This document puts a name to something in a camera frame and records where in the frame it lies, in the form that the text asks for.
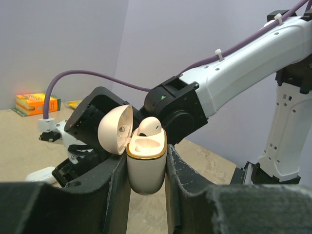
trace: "wireless earbud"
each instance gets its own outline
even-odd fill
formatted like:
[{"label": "wireless earbud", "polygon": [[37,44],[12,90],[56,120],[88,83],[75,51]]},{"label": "wireless earbud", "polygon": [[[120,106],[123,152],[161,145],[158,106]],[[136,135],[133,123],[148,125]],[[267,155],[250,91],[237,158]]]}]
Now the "wireless earbud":
[{"label": "wireless earbud", "polygon": [[141,137],[149,137],[161,132],[161,123],[155,117],[145,118],[137,129],[137,135]]}]

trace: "white earbud case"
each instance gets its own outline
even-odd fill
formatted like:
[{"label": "white earbud case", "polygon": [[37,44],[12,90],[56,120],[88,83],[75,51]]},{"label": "white earbud case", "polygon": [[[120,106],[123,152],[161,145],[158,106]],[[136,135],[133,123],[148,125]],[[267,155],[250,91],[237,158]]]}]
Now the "white earbud case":
[{"label": "white earbud case", "polygon": [[167,137],[163,128],[152,136],[138,136],[133,129],[131,105],[112,109],[98,126],[98,140],[108,152],[121,155],[126,149],[128,177],[138,194],[151,195],[162,186],[165,177]]}]

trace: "gray wall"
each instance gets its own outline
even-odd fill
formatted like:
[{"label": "gray wall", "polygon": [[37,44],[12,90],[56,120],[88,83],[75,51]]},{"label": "gray wall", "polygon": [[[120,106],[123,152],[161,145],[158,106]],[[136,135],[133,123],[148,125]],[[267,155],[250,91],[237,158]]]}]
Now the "gray wall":
[{"label": "gray wall", "polygon": [[[129,0],[116,77],[154,87],[217,48],[229,48],[249,36],[266,23],[268,13],[297,2]],[[239,166],[256,162],[272,122],[275,89],[274,76],[264,79],[227,103],[188,139]],[[146,95],[115,84],[113,91],[137,108]],[[302,184],[312,184],[311,142],[310,134],[300,165]]]},{"label": "gray wall", "polygon": [[[92,70],[114,76],[128,0],[1,0],[0,109],[16,94],[43,92],[58,73]],[[53,93],[84,98],[110,81],[74,75]]]}]

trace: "white plastic part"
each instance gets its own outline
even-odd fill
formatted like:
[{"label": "white plastic part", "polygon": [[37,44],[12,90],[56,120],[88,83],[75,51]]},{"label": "white plastic part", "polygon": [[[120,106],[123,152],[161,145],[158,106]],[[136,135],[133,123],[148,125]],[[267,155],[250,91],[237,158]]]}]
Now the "white plastic part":
[{"label": "white plastic part", "polygon": [[277,103],[264,154],[258,162],[269,176],[280,182],[295,178],[301,151],[312,125],[312,92],[283,83],[277,87]]},{"label": "white plastic part", "polygon": [[116,107],[107,113],[99,123],[98,141],[104,150],[121,155],[130,140],[132,127],[132,106]]},{"label": "white plastic part", "polygon": [[278,13],[276,16],[274,16],[275,20],[278,20],[279,25],[283,24],[283,19],[282,19],[282,15],[280,13]]},{"label": "white plastic part", "polygon": [[[113,154],[121,155],[127,148],[131,188],[141,195],[154,194],[161,188],[165,178],[166,132],[154,117],[144,119],[131,137],[132,127],[132,106],[119,106],[101,120],[98,140],[106,151]],[[139,136],[139,129],[145,136]]]},{"label": "white plastic part", "polygon": [[72,135],[69,135],[67,132],[64,131],[64,127],[66,125],[66,122],[67,122],[67,120],[63,120],[61,122],[58,122],[56,124],[55,131],[59,132],[62,136],[62,142],[63,142],[63,145],[66,149],[68,159],[71,161],[71,163],[77,164],[78,163],[77,158],[78,157],[84,158],[84,157],[83,156],[77,156],[77,155],[69,152],[68,147],[70,145],[85,145],[85,143],[83,143],[82,141],[76,139],[75,137],[73,137]]},{"label": "white plastic part", "polygon": [[152,136],[138,136],[138,129],[133,132],[128,145],[129,152],[135,157],[147,158],[159,155],[165,147],[165,131],[161,128],[160,133]]},{"label": "white plastic part", "polygon": [[39,131],[42,133],[48,133],[50,131],[55,130],[55,119],[53,118],[39,119],[38,128],[39,128]]},{"label": "white plastic part", "polygon": [[181,81],[199,84],[196,93],[207,118],[267,76],[312,54],[312,20],[300,18],[288,18],[223,61],[183,73]]},{"label": "white plastic part", "polygon": [[145,118],[137,129],[137,134],[144,134],[145,136],[156,135],[161,132],[161,123],[155,117]]},{"label": "white plastic part", "polygon": [[215,54],[219,56],[219,61],[222,61],[222,60],[224,59],[223,56],[222,56],[222,51],[221,51],[221,49],[217,49],[217,50],[215,51]]},{"label": "white plastic part", "polygon": [[53,177],[52,171],[55,169],[55,167],[46,167],[39,171],[32,172],[29,174],[25,181],[27,182],[45,182],[48,184],[54,184],[57,180]]},{"label": "white plastic part", "polygon": [[151,195],[159,191],[165,178],[165,154],[154,160],[137,160],[127,157],[129,183],[133,191]]}]

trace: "orange box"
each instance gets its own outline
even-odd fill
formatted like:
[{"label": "orange box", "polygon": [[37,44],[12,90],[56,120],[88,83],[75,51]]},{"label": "orange box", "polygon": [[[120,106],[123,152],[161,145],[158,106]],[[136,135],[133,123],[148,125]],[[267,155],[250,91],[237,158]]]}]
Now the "orange box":
[{"label": "orange box", "polygon": [[[45,93],[16,95],[15,108],[12,110],[20,116],[33,116],[43,113]],[[51,95],[49,112],[60,110],[60,98]]]}]

